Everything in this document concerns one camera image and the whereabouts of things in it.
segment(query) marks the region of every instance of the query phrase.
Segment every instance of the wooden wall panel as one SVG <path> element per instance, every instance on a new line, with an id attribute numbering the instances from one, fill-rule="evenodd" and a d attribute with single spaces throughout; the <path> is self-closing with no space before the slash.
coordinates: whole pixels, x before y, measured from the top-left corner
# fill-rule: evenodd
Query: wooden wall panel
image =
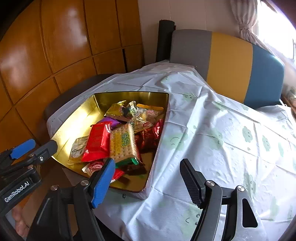
<path id="1" fill-rule="evenodd" d="M 0 122 L 0 152 L 15 147 L 33 138 L 21 121 L 15 108 L 12 108 Z"/>
<path id="2" fill-rule="evenodd" d="M 84 0 L 93 54 L 120 48 L 115 0 Z"/>
<path id="3" fill-rule="evenodd" d="M 142 43 L 137 0 L 116 0 L 122 46 Z"/>
<path id="4" fill-rule="evenodd" d="M 0 120 L 5 116 L 5 114 L 10 110 L 11 103 L 8 99 L 4 86 L 0 79 Z"/>
<path id="5" fill-rule="evenodd" d="M 98 74 L 125 73 L 122 49 L 110 50 L 94 56 Z"/>
<path id="6" fill-rule="evenodd" d="M 142 44 L 128 46 L 124 48 L 126 54 L 126 65 L 128 72 L 134 71 L 144 66 Z"/>
<path id="7" fill-rule="evenodd" d="M 72 88 L 81 81 L 96 75 L 96 69 L 92 58 L 82 60 L 71 65 L 63 72 L 55 76 L 61 93 Z"/>
<path id="8" fill-rule="evenodd" d="M 43 111 L 58 95 L 54 80 L 48 79 L 16 105 L 21 118 L 41 144 L 49 140 Z"/>
<path id="9" fill-rule="evenodd" d="M 53 72 L 91 55 L 82 0 L 42 0 L 41 19 Z"/>
<path id="10" fill-rule="evenodd" d="M 51 75 L 42 47 L 39 6 L 39 0 L 33 1 L 0 42 L 0 70 L 13 103 Z"/>

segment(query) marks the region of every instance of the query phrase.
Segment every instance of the red snack wrapper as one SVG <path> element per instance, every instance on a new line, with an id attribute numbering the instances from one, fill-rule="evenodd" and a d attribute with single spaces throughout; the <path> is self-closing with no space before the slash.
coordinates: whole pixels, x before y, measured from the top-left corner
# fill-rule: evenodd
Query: red snack wrapper
<path id="1" fill-rule="evenodd" d="M 104 165 L 103 160 L 93 161 L 93 162 L 88 163 L 84 168 L 82 168 L 82 171 L 84 173 L 87 173 L 89 176 L 91 176 L 95 171 L 101 170 L 103 165 Z M 124 171 L 122 171 L 120 169 L 115 169 L 115 173 L 114 173 L 113 178 L 110 183 L 115 182 L 123 174 L 124 174 Z"/>
<path id="2" fill-rule="evenodd" d="M 105 121 L 91 127 L 85 152 L 81 159 L 82 162 L 109 157 L 111 123 L 110 121 Z"/>
<path id="3" fill-rule="evenodd" d="M 140 151 L 156 150 L 162 128 L 163 119 L 160 119 L 152 128 L 140 132 L 140 136 L 136 138 L 136 143 Z"/>

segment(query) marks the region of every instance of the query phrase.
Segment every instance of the snack package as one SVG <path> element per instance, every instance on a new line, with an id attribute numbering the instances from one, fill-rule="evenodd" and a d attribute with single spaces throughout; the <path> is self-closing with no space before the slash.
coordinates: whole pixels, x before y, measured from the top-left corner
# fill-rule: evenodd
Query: snack package
<path id="1" fill-rule="evenodd" d="M 121 169 L 130 176 L 147 174 L 147 170 L 143 165 L 126 165 Z"/>
<path id="2" fill-rule="evenodd" d="M 116 167 L 127 164 L 138 165 L 141 162 L 135 143 L 133 127 L 130 123 L 111 132 L 110 157 L 115 161 Z"/>
<path id="3" fill-rule="evenodd" d="M 150 150 L 156 150 L 163 129 L 163 119 L 160 119 L 152 128 L 145 129 L 135 136 L 136 144 L 139 150 L 143 153 Z"/>
<path id="4" fill-rule="evenodd" d="M 87 173 L 89 176 L 91 176 L 95 171 L 101 170 L 102 167 L 103 167 L 103 165 L 104 165 L 104 161 L 103 160 L 92 161 L 92 162 L 89 162 L 86 166 L 84 166 L 82 168 L 82 171 L 84 173 Z M 114 173 L 113 178 L 112 178 L 112 180 L 111 180 L 110 183 L 115 182 L 123 174 L 124 174 L 124 171 L 116 168 L 115 169 L 115 173 Z"/>
<path id="5" fill-rule="evenodd" d="M 137 110 L 140 115 L 135 119 L 134 133 L 153 127 L 163 107 L 137 104 Z"/>
<path id="6" fill-rule="evenodd" d="M 82 162 L 109 157 L 111 123 L 105 121 L 91 127 Z"/>
<path id="7" fill-rule="evenodd" d="M 120 121 L 130 121 L 129 118 L 124 117 L 123 110 L 124 110 L 124 103 L 126 100 L 120 101 L 118 103 L 114 103 L 105 113 L 106 117 L 111 117 L 113 119 L 117 119 Z"/>
<path id="8" fill-rule="evenodd" d="M 137 110 L 135 101 L 129 102 L 128 105 L 123 109 L 124 117 L 126 117 L 128 119 L 134 118 L 136 116 L 137 112 L 138 112 L 138 110 Z"/>
<path id="9" fill-rule="evenodd" d="M 102 123 L 105 121 L 110 121 L 111 122 L 111 130 L 115 129 L 116 126 L 118 126 L 119 124 L 121 124 L 121 122 L 119 122 L 118 120 L 115 120 L 113 118 L 109 118 L 109 117 L 104 117 L 103 119 L 101 119 L 100 121 L 97 122 L 98 123 Z"/>
<path id="10" fill-rule="evenodd" d="M 70 156 L 68 159 L 69 165 L 73 165 L 81 162 L 88 138 L 89 136 L 80 137 L 74 141 L 71 152 L 70 152 Z"/>

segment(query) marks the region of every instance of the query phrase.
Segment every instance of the chair backrest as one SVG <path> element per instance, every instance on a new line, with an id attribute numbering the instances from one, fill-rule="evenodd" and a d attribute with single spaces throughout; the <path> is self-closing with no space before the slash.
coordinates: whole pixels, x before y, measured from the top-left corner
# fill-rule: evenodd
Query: chair backrest
<path id="1" fill-rule="evenodd" d="M 282 62 L 242 39 L 198 29 L 176 30 L 170 62 L 195 66 L 217 93 L 253 109 L 279 102 Z"/>

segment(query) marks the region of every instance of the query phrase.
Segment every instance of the screw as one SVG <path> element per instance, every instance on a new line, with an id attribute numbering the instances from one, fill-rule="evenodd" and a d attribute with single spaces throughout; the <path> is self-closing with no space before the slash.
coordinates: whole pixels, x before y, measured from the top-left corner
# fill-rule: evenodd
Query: screw
<path id="1" fill-rule="evenodd" d="M 215 186 L 215 183 L 214 183 L 212 180 L 208 180 L 208 181 L 206 181 L 206 184 L 207 184 L 209 187 L 213 187 L 213 186 Z"/>
<path id="2" fill-rule="evenodd" d="M 81 184 L 82 186 L 87 186 L 87 185 L 89 184 L 89 181 L 88 181 L 88 180 L 82 180 L 82 181 L 80 182 L 80 184 Z"/>
<path id="3" fill-rule="evenodd" d="M 58 189 L 58 185 L 52 185 L 51 187 L 50 187 L 50 190 L 52 190 L 52 191 L 56 191 L 57 189 Z"/>
<path id="4" fill-rule="evenodd" d="M 243 186 L 241 186 L 241 185 L 237 186 L 237 189 L 238 189 L 239 191 L 241 191 L 241 192 L 243 192 L 243 191 L 244 191 L 244 187 L 243 187 Z"/>

